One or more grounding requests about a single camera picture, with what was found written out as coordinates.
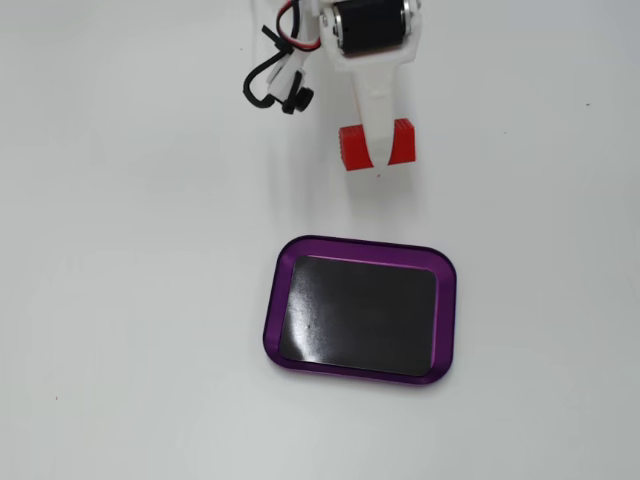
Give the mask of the white gripper with motor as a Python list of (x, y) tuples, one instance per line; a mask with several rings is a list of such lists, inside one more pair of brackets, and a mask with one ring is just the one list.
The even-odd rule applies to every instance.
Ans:
[(318, 1), (322, 48), (351, 76), (360, 123), (339, 130), (346, 166), (389, 166), (416, 160), (415, 128), (395, 117), (398, 68), (413, 61), (421, 37), (421, 2)]

